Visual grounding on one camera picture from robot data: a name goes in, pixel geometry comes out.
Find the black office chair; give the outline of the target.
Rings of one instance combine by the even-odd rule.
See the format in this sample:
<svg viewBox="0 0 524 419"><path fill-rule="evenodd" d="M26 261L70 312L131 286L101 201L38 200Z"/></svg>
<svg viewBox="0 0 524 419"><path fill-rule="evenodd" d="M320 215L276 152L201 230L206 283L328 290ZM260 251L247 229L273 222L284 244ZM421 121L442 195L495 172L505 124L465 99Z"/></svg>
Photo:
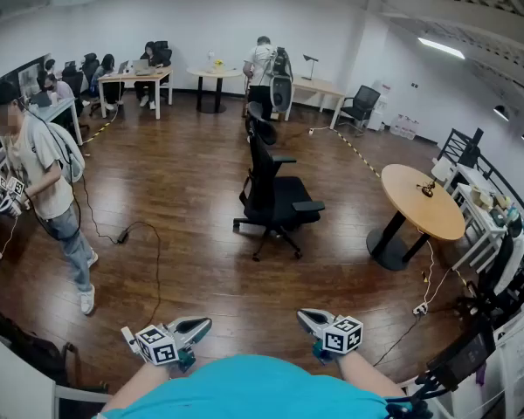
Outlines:
<svg viewBox="0 0 524 419"><path fill-rule="evenodd" d="M303 181L297 176L280 176L283 164L295 163L292 157L271 155L267 148L277 140L275 127L263 119L263 107L257 102L247 105L245 129L251 151L252 167L248 170L239 201L244 216L232 221L232 229L255 225L264 229L260 245L274 233L287 242L297 259L302 257L300 247L288 233L300 226L316 223L325 204L311 198Z"/></svg>

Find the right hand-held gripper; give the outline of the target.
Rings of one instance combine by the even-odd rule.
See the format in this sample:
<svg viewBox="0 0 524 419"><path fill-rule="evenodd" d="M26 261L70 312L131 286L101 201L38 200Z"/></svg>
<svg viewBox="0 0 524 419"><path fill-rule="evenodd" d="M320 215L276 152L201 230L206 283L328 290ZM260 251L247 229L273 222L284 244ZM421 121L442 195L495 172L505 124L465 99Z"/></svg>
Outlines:
<svg viewBox="0 0 524 419"><path fill-rule="evenodd" d="M315 337L313 355L322 363L349 354L362 343L363 323L350 316L334 320L328 311L301 308L297 311L297 320Z"/></svg>

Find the bare white desk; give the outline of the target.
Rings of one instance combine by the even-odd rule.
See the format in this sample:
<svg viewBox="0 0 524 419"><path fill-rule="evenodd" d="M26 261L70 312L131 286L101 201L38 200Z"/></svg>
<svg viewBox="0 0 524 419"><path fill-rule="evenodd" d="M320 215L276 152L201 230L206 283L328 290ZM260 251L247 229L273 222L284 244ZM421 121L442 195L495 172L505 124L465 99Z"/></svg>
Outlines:
<svg viewBox="0 0 524 419"><path fill-rule="evenodd" d="M449 174L444 185L445 189L451 186L457 175L461 175L470 186L476 186L482 191L489 193L496 192L496 188L476 168L469 168L461 163L456 164L454 170Z"/></svg>

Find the black chair with white garment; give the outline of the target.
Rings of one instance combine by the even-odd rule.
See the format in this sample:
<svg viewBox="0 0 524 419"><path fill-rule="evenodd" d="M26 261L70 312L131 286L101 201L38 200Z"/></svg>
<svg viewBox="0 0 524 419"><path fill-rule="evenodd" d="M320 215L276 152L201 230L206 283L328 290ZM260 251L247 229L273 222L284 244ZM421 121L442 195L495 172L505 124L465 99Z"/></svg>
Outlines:
<svg viewBox="0 0 524 419"><path fill-rule="evenodd" d="M524 230L519 216L507 226L493 265L479 275L479 309L492 322L504 312L508 287L519 270L523 255Z"/></svg>

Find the black desk lamp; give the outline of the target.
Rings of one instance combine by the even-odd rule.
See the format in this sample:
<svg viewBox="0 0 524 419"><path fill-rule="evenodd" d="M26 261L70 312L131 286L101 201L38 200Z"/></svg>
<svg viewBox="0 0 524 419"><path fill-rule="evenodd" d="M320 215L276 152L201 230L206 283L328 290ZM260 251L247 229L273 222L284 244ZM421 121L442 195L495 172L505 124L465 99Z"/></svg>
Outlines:
<svg viewBox="0 0 524 419"><path fill-rule="evenodd" d="M314 76L314 67L315 67L315 64L319 62L319 60L315 57L312 57L306 54L303 55L303 59L305 59L306 62L311 64L311 68L310 68L310 73L307 76L303 76L302 78L304 80L312 81L313 76Z"/></svg>

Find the white shade table lamp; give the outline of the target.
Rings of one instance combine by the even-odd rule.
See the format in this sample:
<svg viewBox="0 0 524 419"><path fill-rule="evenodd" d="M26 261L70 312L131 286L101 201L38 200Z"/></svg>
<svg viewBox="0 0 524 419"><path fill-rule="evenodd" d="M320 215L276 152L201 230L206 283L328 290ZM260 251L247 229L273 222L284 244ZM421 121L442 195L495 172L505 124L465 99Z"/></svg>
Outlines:
<svg viewBox="0 0 524 419"><path fill-rule="evenodd" d="M442 156L440 159L437 159L435 161L431 173L433 178L430 182L426 182L421 185L416 185L416 187L420 189L421 192L429 198L433 197L433 190L436 188L437 182L445 182L448 179L448 177L452 174L451 161L445 156Z"/></svg>

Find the black mesh visitor chair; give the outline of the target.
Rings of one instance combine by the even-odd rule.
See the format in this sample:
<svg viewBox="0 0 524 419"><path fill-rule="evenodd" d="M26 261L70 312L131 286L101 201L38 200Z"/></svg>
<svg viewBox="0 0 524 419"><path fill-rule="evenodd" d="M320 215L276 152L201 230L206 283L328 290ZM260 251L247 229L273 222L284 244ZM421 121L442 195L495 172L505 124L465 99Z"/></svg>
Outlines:
<svg viewBox="0 0 524 419"><path fill-rule="evenodd" d="M354 120L352 127L356 131L356 137L365 134L371 114L380 96L381 94L377 90L368 86L360 86L354 97L348 97L344 100L341 113Z"/></svg>

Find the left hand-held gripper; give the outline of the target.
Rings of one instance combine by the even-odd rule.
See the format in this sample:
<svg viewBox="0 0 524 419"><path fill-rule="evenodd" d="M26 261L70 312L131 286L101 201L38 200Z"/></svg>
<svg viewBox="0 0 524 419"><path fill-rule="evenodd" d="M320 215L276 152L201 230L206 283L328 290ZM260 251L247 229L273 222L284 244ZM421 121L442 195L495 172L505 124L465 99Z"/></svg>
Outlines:
<svg viewBox="0 0 524 419"><path fill-rule="evenodd" d="M197 344L211 326L212 320L207 317L187 317L169 325L150 325L138 333L124 326L121 333L131 351L146 363L176 365L186 373L196 362L192 345Z"/></svg>

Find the pale round table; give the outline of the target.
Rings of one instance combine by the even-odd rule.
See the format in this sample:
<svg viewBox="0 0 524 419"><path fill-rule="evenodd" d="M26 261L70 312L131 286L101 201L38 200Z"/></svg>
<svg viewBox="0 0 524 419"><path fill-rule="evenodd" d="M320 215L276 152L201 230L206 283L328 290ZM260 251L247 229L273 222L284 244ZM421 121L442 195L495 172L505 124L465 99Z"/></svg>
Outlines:
<svg viewBox="0 0 524 419"><path fill-rule="evenodd" d="M225 105L222 103L222 89L225 79L237 78L241 75L238 69L222 70L222 71L206 71L194 68L188 68L187 73L197 77L196 90L196 110L200 113L223 113L226 111ZM216 91L214 102L211 106L203 105L203 80L214 79L216 81Z"/></svg>

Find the person's right forearm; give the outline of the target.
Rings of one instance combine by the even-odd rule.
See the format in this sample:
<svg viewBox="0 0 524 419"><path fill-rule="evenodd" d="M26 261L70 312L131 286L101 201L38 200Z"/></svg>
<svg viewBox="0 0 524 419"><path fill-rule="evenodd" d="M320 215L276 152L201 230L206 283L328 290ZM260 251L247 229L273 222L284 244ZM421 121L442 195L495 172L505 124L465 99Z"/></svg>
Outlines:
<svg viewBox="0 0 524 419"><path fill-rule="evenodd" d="M404 397L403 390L356 351L335 358L341 378L361 390L384 398Z"/></svg>

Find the white water dispenser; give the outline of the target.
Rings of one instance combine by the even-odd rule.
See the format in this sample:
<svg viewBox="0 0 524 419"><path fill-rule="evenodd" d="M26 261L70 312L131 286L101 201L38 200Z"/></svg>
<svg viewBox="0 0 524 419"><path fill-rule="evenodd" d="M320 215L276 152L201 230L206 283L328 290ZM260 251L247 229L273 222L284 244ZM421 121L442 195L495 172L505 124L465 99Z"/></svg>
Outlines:
<svg viewBox="0 0 524 419"><path fill-rule="evenodd" d="M386 112L386 108L389 102L389 93L391 86L389 84L384 84L381 80L376 80L373 83L372 88L380 93L380 96L375 103L373 111L369 118L369 123L367 125L368 130L379 131L381 125L383 124L383 116Z"/></svg>

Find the white shelf unit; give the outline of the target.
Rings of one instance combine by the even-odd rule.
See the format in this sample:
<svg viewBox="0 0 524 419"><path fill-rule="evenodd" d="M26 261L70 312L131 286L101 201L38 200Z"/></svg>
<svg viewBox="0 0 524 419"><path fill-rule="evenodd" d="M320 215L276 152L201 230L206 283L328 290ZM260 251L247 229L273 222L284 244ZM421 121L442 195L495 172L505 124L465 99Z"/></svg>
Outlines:
<svg viewBox="0 0 524 419"><path fill-rule="evenodd" d="M524 416L524 305L494 333L495 351L458 388L427 402L432 419L518 419Z"/></svg>

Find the pale wooden desk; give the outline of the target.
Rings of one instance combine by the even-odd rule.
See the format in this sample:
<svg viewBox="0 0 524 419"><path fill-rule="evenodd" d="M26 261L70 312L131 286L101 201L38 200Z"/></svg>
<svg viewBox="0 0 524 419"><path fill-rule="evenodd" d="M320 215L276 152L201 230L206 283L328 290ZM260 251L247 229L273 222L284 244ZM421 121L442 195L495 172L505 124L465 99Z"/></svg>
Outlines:
<svg viewBox="0 0 524 419"><path fill-rule="evenodd" d="M335 124L340 116L341 108L346 100L345 92L341 91L334 83L324 79L305 79L300 75L293 76L292 99L285 115L285 120L289 120L293 108L294 98L298 95L309 94L309 98L319 97L319 112L332 110L332 119L329 127L335 129Z"/></svg>

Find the black monitor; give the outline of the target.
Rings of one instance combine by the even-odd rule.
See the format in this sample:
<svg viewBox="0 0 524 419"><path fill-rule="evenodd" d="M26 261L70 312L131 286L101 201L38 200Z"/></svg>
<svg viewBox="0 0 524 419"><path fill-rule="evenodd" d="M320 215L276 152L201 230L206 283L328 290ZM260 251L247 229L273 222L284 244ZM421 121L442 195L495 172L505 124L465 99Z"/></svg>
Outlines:
<svg viewBox="0 0 524 419"><path fill-rule="evenodd" d="M427 363L427 376L440 386L454 391L475 373L495 351L493 328L489 319L476 319L461 336Z"/></svg>

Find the black bag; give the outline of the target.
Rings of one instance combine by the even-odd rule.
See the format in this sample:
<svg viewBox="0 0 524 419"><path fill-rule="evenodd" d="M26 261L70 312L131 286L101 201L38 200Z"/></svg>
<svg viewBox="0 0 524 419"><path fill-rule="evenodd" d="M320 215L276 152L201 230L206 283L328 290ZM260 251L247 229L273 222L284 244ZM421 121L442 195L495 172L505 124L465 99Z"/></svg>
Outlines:
<svg viewBox="0 0 524 419"><path fill-rule="evenodd" d="M9 341L10 350L58 385L69 387L66 359L76 347L66 342L61 349L49 340L27 333L0 312L0 336Z"/></svg>

